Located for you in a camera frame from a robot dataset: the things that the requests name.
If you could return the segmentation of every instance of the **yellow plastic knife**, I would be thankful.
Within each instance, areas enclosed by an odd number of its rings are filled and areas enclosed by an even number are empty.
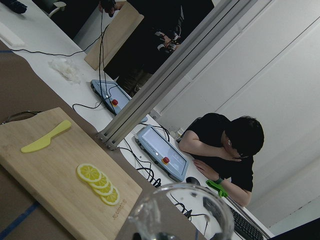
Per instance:
[[[43,137],[21,148],[21,152],[30,153],[30,152],[38,151],[40,149],[43,149],[49,146],[52,137],[69,129],[70,127],[71,127],[71,122],[69,120],[62,121],[58,126],[56,126],[54,129],[52,129]]]

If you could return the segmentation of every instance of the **keyboard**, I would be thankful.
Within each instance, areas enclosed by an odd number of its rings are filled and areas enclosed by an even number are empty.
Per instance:
[[[262,233],[232,207],[229,207],[234,219],[234,230],[246,240],[263,240]]]

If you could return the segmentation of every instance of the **white table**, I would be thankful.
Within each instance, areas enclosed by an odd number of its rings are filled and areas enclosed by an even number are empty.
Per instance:
[[[42,10],[40,10],[31,0],[21,0],[21,3],[28,6],[26,13],[16,14],[10,11],[7,7],[0,8],[0,22],[6,25],[13,33],[15,33],[20,39],[25,42],[23,49],[29,51],[41,51],[45,53],[52,54],[64,54],[70,55],[75,52],[81,51],[81,49],[60,29],[58,28],[50,18],[48,18]],[[14,48],[1,39],[9,48]],[[25,51],[15,52],[21,57],[25,58],[33,71],[51,88],[53,89],[63,100],[70,106],[73,104],[82,104],[90,107],[96,106],[100,102],[99,97],[91,90],[90,81],[92,79],[99,79],[99,72],[94,71],[85,61],[84,57],[86,53],[81,52],[77,53],[71,57],[64,56],[52,56],[45,55],[41,53],[28,53]],[[74,66],[78,69],[77,76],[78,82],[67,80],[59,72],[52,69],[49,65],[51,61],[60,61],[61,59],[68,59],[71,61]],[[103,71],[101,73],[101,79],[105,79]],[[111,78],[106,76],[107,81],[112,81]],[[112,120],[113,114],[111,114],[104,105],[100,105],[96,109],[89,109],[82,106],[75,106],[75,110],[79,115],[81,115],[85,120],[92,124],[97,132],[101,131],[106,127],[106,125]],[[146,124],[156,125],[155,120],[150,116]],[[132,132],[125,138],[127,143],[132,148],[136,156],[142,161],[150,161],[148,155],[143,152],[134,140],[134,133],[137,133],[144,126],[139,124],[137,125]],[[178,149],[176,141],[170,137],[170,142]],[[125,141],[122,141],[119,147],[129,148]],[[124,157],[127,161],[134,166],[139,168],[137,161],[134,156],[127,150],[121,150]],[[206,187],[206,178],[196,169],[192,162],[192,158],[188,154],[182,155],[185,156],[189,161],[189,167],[186,173],[186,178],[189,176],[195,177],[199,180],[200,184]],[[148,163],[142,164],[144,167],[148,167]],[[161,184],[170,184],[174,181],[167,176],[159,167],[157,167],[153,162],[151,163],[151,169],[154,171],[154,178],[161,178]],[[146,178],[148,174],[141,170],[140,173]],[[263,226],[246,208],[243,209],[252,219],[259,224],[270,236],[273,234]],[[233,240],[241,239],[236,234],[232,236]]]

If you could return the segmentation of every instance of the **blue tape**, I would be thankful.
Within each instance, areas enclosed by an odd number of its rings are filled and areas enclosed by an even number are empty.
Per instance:
[[[40,203],[35,201],[24,213],[19,215],[12,223],[9,224],[2,232],[0,232],[0,240],[8,236],[20,223],[22,223],[38,206]]]
[[[195,236],[194,236],[194,240],[198,240],[199,238],[199,230],[198,228],[195,230]]]

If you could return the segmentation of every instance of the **black t-shirt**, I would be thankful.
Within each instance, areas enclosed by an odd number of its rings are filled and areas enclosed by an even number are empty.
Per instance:
[[[207,145],[222,147],[221,136],[230,120],[217,113],[208,113],[192,124],[187,130],[197,134],[199,140]],[[201,160],[219,173],[222,178],[231,178],[231,182],[242,189],[252,191],[254,159],[249,156],[242,161],[230,161],[214,156],[198,156],[192,154],[195,159]]]

